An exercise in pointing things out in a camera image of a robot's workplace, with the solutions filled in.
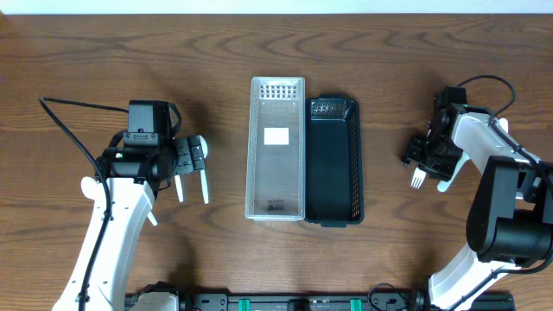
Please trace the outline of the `white plastic fork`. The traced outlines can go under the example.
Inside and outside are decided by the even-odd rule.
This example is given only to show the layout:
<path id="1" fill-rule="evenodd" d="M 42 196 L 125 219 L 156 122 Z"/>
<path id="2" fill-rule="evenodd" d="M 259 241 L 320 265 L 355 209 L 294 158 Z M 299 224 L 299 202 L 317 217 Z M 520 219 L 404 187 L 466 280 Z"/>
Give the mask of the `white plastic fork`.
<path id="1" fill-rule="evenodd" d="M 423 171 L 420 168 L 415 168 L 415 170 L 413 172 L 413 175 L 412 175 L 410 186 L 415 188 L 415 189 L 419 189 L 421 187 L 421 185 L 423 184 L 426 176 L 427 176 L 427 173 L 425 171 Z"/>

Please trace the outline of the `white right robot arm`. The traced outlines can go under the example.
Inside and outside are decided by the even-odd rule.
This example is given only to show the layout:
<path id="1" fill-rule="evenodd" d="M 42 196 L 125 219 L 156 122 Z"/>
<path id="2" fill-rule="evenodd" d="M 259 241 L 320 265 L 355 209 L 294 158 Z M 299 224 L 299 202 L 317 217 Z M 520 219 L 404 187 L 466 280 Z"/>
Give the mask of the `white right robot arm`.
<path id="1" fill-rule="evenodd" d="M 487 108 L 439 104 L 428 133 L 411 138 L 402 161 L 417 164 L 412 187 L 429 175 L 444 192 L 465 162 L 481 174 L 467 242 L 429 277 L 414 309 L 468 310 L 500 278 L 552 264 L 552 165 L 516 142 L 507 127 Z"/>

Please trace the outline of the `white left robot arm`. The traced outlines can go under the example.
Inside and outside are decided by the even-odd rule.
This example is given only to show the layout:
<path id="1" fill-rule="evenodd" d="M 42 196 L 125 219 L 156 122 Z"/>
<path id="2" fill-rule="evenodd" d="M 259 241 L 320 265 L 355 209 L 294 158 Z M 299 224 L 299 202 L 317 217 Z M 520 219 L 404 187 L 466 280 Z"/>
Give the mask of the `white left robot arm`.
<path id="1" fill-rule="evenodd" d="M 144 134 L 123 130 L 92 160 L 97 173 L 81 181 L 93 213 L 71 278 L 56 310 L 123 310 L 130 268 L 160 184 L 179 185 L 181 176 L 206 168 L 203 136 Z"/>

